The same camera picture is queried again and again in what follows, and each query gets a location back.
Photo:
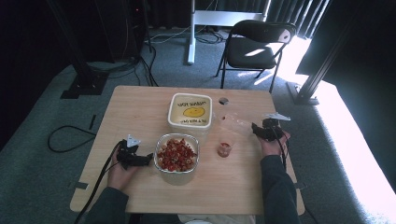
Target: small glass cup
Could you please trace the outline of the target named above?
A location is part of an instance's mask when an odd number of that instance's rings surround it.
[[[233,133],[227,132],[222,133],[219,138],[218,154],[222,158],[226,158],[230,155],[233,145],[235,143],[235,138]]]

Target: black cable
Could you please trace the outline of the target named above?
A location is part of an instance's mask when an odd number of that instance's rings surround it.
[[[105,173],[106,173],[107,171],[109,171],[111,168],[113,168],[113,166],[115,166],[115,165],[117,165],[117,164],[119,164],[119,163],[120,163],[120,162],[117,161],[116,163],[112,164],[110,167],[108,167],[107,170],[105,170]]]
[[[148,71],[148,75],[146,75],[146,79],[148,81],[148,84],[150,86],[154,86],[155,85],[155,86],[159,87],[157,81],[155,80],[154,76],[151,73],[152,65],[154,64],[155,58],[157,57],[157,50],[154,47],[151,47],[151,48],[152,48],[152,51],[153,51],[154,55],[153,55],[153,57],[151,59],[150,64],[148,65],[143,58],[141,58],[141,60],[142,60],[143,64],[145,65],[145,69],[147,69],[147,71]]]
[[[130,74],[132,74],[134,71],[136,71],[136,67],[134,67],[134,70],[133,70],[133,71],[130,71],[130,72],[125,73],[125,74],[122,74],[122,75],[120,75],[120,76],[118,76],[118,77],[108,77],[107,79],[117,79],[117,78],[126,77],[126,76],[129,76]]]
[[[91,135],[93,135],[93,137],[90,138],[90,139],[88,139],[87,141],[81,143],[81,144],[78,144],[78,145],[74,146],[74,147],[70,147],[70,148],[65,149],[65,150],[57,150],[57,149],[53,148],[52,145],[50,144],[50,139],[51,139],[51,137],[52,137],[56,132],[58,132],[58,131],[60,131],[61,129],[64,129],[64,128],[77,129],[77,130],[79,130],[79,131],[81,131],[81,132],[91,134]],[[48,146],[49,150],[51,150],[51,151],[53,151],[53,152],[56,152],[56,153],[64,153],[64,152],[68,152],[68,151],[74,150],[74,149],[76,149],[76,148],[78,148],[78,147],[81,147],[81,146],[83,146],[83,145],[85,145],[85,144],[91,142],[93,139],[95,139],[95,136],[96,136],[96,133],[90,133],[90,132],[87,132],[87,131],[82,130],[82,129],[80,129],[80,128],[78,128],[78,127],[75,127],[75,126],[64,125],[64,126],[62,126],[62,127],[60,127],[60,128],[55,129],[54,131],[52,131],[52,132],[49,134],[49,138],[47,139],[47,146]]]
[[[140,83],[140,77],[139,77],[139,75],[136,73],[136,69],[134,70],[134,75],[135,75],[136,78],[137,78],[137,86],[140,86],[140,85],[141,85],[141,83]]]
[[[213,35],[213,36],[216,38],[216,40],[215,40],[215,41],[206,40],[206,39],[203,39],[203,38],[199,37],[200,35]],[[180,35],[174,36],[174,37],[172,37],[172,38],[189,38],[189,37],[190,37],[189,34],[180,34]],[[168,36],[168,35],[152,36],[152,37],[150,37],[150,38],[151,38],[151,39],[155,39],[155,38],[159,38],[159,39],[165,38],[165,39],[168,39],[168,40],[169,40],[169,36]],[[205,43],[205,44],[219,44],[219,43],[224,42],[224,41],[226,40],[226,38],[225,38],[223,35],[219,34],[218,32],[208,32],[208,33],[196,32],[196,33],[195,33],[195,39],[196,39],[197,41],[202,42],[202,43]]]
[[[89,65],[89,67],[95,71],[95,72],[102,72],[102,73],[116,73],[116,72],[125,72],[129,71],[132,68],[134,68],[137,64],[139,63],[138,58],[131,58],[129,59],[129,62],[126,64],[122,64],[117,67],[112,67],[112,68],[100,68],[100,67],[95,67],[93,65]]]
[[[286,152],[286,158],[289,156],[289,138],[286,136],[286,148],[288,149],[288,151]]]
[[[79,214],[78,214],[78,216],[77,216],[77,218],[76,218],[76,220],[75,220],[75,224],[77,224],[77,223],[79,222],[79,220],[81,219],[82,215],[84,215],[85,211],[86,211],[87,208],[90,206],[90,204],[91,204],[91,202],[92,202],[92,200],[93,200],[93,197],[95,196],[95,193],[96,193],[96,191],[98,190],[99,184],[100,184],[100,182],[102,181],[103,176],[105,175],[105,173],[106,173],[111,167],[114,166],[114,165],[112,165],[110,168],[107,169],[107,166],[108,166],[108,164],[110,163],[111,158],[113,157],[113,154],[114,154],[114,152],[116,151],[116,149],[119,147],[120,143],[121,143],[121,142],[118,142],[118,143],[114,146],[113,150],[111,151],[110,156],[107,158],[107,160],[106,160],[106,162],[105,162],[105,165],[103,166],[102,171],[100,172],[99,177],[98,177],[98,179],[96,180],[96,184],[95,184],[95,187],[93,188],[93,191],[92,191],[92,194],[91,194],[91,196],[90,196],[90,199],[88,199],[87,203],[85,203],[85,206],[82,208],[81,212],[79,212]]]
[[[277,136],[275,129],[274,129],[272,126],[270,126],[270,128],[271,128],[271,130],[273,131],[274,136],[275,136],[275,138],[276,138],[276,141],[277,141],[277,143],[278,143],[279,146],[280,146],[281,156],[282,156],[282,162],[283,162],[283,167],[285,168],[285,171],[286,171],[286,154],[285,154],[285,149],[283,148],[282,144],[280,143],[280,141],[279,141],[279,138],[280,138],[280,137]]]

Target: person's arm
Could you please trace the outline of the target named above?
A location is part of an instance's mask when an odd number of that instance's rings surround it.
[[[285,144],[290,135],[280,139]],[[267,142],[258,137],[262,145],[262,200],[265,223],[300,223],[296,206],[296,189],[283,167],[277,141]]]
[[[86,224],[125,223],[125,207],[129,196],[118,189],[105,188],[91,211]]]
[[[122,191],[128,186],[138,167],[132,166],[125,170],[117,161],[117,152],[112,157],[108,171],[107,188],[92,206],[85,219],[86,224],[125,223],[125,208],[129,196]]]

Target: hand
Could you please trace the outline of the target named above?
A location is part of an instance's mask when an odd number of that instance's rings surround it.
[[[286,141],[290,138],[290,134],[283,131],[284,135],[279,139],[280,144],[282,145],[283,148],[286,148]],[[262,156],[266,157],[269,155],[278,155],[280,156],[282,154],[282,150],[280,149],[279,143],[275,140],[272,142],[268,142],[259,136],[257,136],[257,139],[259,139],[260,144],[262,145]]]
[[[131,182],[132,176],[139,167],[129,166],[128,169],[125,170],[117,161],[118,153],[119,148],[116,149],[116,151],[113,153],[113,157],[111,158],[112,167],[108,171],[107,185],[113,189],[123,191],[128,186],[129,182]]]

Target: sunlight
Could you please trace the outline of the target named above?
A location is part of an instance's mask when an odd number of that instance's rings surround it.
[[[396,195],[334,85],[322,81],[318,115],[367,220],[395,223]]]
[[[251,56],[254,56],[254,55],[256,55],[256,54],[259,54],[259,53],[261,53],[261,52],[263,52],[263,51],[264,51],[264,49],[255,49],[255,50],[253,50],[253,51],[251,51],[251,52],[245,54],[245,56],[251,57]]]
[[[257,76],[257,71],[242,71],[238,72],[238,77]]]
[[[265,77],[260,78],[259,80],[257,80],[257,81],[254,82],[254,85],[255,85],[255,86],[259,85],[260,83],[264,82],[266,79],[272,77],[273,75],[274,75],[274,74],[271,73],[271,74],[268,74],[268,75],[265,76]]]

